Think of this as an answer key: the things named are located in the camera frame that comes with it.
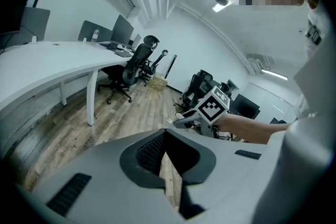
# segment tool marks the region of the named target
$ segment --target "cardboard box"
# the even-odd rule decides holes
[[[157,77],[157,76],[154,76],[153,77],[153,80],[157,81],[158,83],[166,86],[168,84],[168,80],[162,78],[162,77]]]
[[[157,91],[162,91],[163,88],[165,87],[165,85],[163,85],[162,83],[157,82],[156,80],[149,80],[147,85],[153,89],[156,89]]]

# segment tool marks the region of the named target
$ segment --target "keyboard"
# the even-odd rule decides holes
[[[116,55],[119,55],[119,56],[123,57],[123,58],[132,57],[132,55],[129,52],[127,52],[127,51],[117,51],[116,50],[114,53]]]

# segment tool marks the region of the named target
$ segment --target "ceiling light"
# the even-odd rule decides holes
[[[215,6],[212,7],[212,9],[215,11],[215,12],[220,12],[223,8],[227,7],[228,5],[226,6],[222,6],[221,4],[216,4]]]
[[[272,75],[272,76],[276,76],[276,77],[278,77],[278,78],[280,78],[280,79],[288,80],[288,77],[283,76],[283,75],[278,74],[278,73],[275,73],[275,72],[270,71],[270,70],[262,69],[262,72],[267,73],[267,74],[270,74],[270,75]]]

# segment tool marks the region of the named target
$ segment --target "baseboard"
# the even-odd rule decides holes
[[[183,93],[183,92],[179,91],[178,89],[175,89],[175,88],[173,88],[173,87],[171,87],[171,86],[169,86],[169,85],[166,85],[166,87],[169,88],[169,89],[172,89],[173,91],[178,92],[178,93],[180,93],[180,94]]]

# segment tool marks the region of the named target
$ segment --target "white tabletop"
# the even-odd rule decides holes
[[[46,82],[129,60],[83,42],[44,41],[7,50],[0,55],[0,110]]]

